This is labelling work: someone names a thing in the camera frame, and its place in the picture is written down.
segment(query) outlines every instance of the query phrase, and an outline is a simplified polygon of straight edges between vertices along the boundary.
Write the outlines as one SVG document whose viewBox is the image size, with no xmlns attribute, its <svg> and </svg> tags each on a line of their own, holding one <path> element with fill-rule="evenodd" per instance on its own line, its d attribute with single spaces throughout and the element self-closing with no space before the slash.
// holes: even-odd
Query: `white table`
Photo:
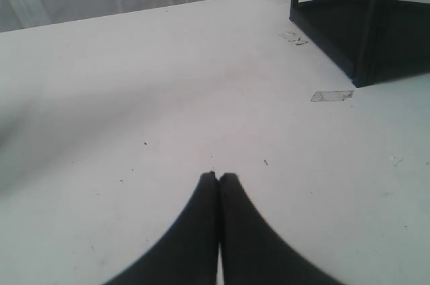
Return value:
<svg viewBox="0 0 430 285">
<path fill-rule="evenodd" d="M 288 14 L 211 0 L 0 34 L 0 284 L 105 282 L 211 169 L 346 284 L 428 283 L 430 75 L 312 103 L 353 86 L 280 36 L 306 39 Z"/>
</svg>

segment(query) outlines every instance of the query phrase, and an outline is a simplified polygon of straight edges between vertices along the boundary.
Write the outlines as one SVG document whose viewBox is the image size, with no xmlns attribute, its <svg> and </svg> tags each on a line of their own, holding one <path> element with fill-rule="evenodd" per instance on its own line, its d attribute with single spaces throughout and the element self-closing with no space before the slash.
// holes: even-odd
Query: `black metal stand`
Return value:
<svg viewBox="0 0 430 285">
<path fill-rule="evenodd" d="M 430 4 L 291 0 L 290 19 L 356 87 L 430 69 Z"/>
</svg>

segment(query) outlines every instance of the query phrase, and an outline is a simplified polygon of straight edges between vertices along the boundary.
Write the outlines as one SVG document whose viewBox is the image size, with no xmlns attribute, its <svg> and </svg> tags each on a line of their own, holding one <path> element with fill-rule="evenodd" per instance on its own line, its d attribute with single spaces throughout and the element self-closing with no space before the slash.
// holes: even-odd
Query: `white tabletop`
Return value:
<svg viewBox="0 0 430 285">
<path fill-rule="evenodd" d="M 0 284 L 105 282 L 211 169 L 345 283 L 428 283 L 430 75 L 312 103 L 354 87 L 288 15 L 211 0 L 0 34 Z"/>
</svg>

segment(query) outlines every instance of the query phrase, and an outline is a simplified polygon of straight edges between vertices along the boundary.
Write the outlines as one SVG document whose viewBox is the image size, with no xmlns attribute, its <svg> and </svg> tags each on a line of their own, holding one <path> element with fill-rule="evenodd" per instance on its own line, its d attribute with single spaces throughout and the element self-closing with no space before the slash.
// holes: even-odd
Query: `black object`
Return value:
<svg viewBox="0 0 430 285">
<path fill-rule="evenodd" d="M 290 19 L 356 87 L 430 68 L 430 4 L 291 0 Z"/>
<path fill-rule="evenodd" d="M 340 285 L 288 246 L 263 220 L 235 174 L 220 179 L 226 285 Z"/>
<path fill-rule="evenodd" d="M 106 285 L 215 285 L 218 217 L 218 180 L 206 173 L 160 241 Z"/>
</svg>

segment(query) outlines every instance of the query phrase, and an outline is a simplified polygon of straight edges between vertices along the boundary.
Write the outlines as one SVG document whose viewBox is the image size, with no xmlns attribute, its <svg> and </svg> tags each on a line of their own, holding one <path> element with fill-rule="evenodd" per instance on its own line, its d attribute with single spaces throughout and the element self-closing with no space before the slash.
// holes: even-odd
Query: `white surface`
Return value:
<svg viewBox="0 0 430 285">
<path fill-rule="evenodd" d="M 105 282 L 211 169 L 347 284 L 428 283 L 430 75 L 312 103 L 354 87 L 280 36 L 301 35 L 288 13 L 213 0 L 1 34 L 0 129 L 18 125 L 0 149 L 0 284 Z"/>
</svg>

